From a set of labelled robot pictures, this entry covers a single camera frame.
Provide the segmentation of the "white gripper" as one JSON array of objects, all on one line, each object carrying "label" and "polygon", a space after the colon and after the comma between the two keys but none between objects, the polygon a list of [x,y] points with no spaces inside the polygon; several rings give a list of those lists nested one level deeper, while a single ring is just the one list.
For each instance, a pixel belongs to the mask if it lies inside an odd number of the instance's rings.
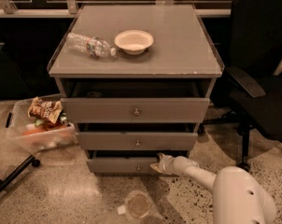
[{"label": "white gripper", "polygon": [[164,153],[159,152],[157,154],[159,158],[159,163],[151,163],[149,166],[157,173],[163,173],[166,175],[175,175],[176,170],[174,166],[175,158],[170,155],[165,155]]}]

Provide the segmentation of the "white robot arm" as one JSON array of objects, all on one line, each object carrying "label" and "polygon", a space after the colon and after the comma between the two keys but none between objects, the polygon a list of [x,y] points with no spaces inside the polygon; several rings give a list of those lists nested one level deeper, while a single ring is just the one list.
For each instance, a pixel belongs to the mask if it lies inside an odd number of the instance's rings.
[{"label": "white robot arm", "polygon": [[196,161],[182,156],[159,153],[159,161],[150,167],[164,175],[191,177],[213,195],[214,224],[272,224],[275,201],[244,169],[229,166],[217,174],[199,167]]}]

